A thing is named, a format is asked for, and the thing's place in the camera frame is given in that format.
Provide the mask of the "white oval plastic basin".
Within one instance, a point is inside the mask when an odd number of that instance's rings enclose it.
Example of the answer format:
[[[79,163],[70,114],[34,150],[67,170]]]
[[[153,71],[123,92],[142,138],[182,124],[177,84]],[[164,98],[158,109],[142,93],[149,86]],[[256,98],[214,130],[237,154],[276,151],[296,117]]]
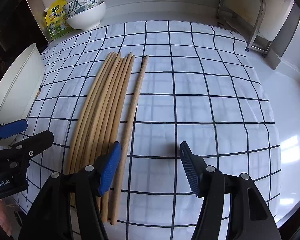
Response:
[[[0,124],[25,119],[39,92],[45,67],[36,44],[28,46],[0,81]]]

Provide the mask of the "white checked cloth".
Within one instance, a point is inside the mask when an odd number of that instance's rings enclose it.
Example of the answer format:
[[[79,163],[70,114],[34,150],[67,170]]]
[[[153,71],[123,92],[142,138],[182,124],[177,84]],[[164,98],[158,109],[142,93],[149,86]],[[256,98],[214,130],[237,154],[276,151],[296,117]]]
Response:
[[[126,124],[141,61],[148,56],[110,239],[190,239],[202,200],[192,194],[179,145],[234,176],[249,174],[277,213],[281,153],[273,111],[243,38],[210,25],[138,21],[58,41],[42,53],[45,74],[25,139],[46,129],[54,145],[34,157],[29,187],[14,196],[27,212],[53,171],[65,172],[81,108],[110,52],[135,55],[120,119]]]

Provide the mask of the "yellow detergent refill pouch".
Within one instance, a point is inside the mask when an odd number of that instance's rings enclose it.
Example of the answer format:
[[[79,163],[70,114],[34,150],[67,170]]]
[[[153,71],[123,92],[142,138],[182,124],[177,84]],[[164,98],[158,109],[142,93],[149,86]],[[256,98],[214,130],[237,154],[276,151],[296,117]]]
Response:
[[[56,0],[49,8],[45,9],[45,21],[52,40],[56,40],[72,31],[66,21],[66,13],[63,9],[66,3],[66,0]]]

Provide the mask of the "large white ceramic bowl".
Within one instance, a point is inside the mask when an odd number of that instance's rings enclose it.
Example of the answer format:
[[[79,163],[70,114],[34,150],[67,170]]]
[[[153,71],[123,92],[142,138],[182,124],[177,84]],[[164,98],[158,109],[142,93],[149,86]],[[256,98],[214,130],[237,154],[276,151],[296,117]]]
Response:
[[[67,17],[66,21],[72,29],[87,31],[99,26],[105,14],[106,2],[102,1],[99,5],[96,5],[93,8]]]

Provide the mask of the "blue patterned bowl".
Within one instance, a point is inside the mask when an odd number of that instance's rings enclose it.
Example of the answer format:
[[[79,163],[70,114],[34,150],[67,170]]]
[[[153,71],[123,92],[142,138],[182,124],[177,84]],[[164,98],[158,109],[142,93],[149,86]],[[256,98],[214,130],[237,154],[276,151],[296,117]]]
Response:
[[[66,17],[70,17],[93,8],[101,2],[102,0],[72,0],[63,6],[63,11],[65,12]]]

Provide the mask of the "metal folding rack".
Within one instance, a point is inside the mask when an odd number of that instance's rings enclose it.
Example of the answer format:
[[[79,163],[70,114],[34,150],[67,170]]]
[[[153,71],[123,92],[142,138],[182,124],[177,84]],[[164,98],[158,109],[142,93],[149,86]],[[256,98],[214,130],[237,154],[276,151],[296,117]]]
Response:
[[[261,34],[265,14],[265,0],[219,0],[216,18],[244,37],[246,51],[254,50],[266,57],[271,41]]]

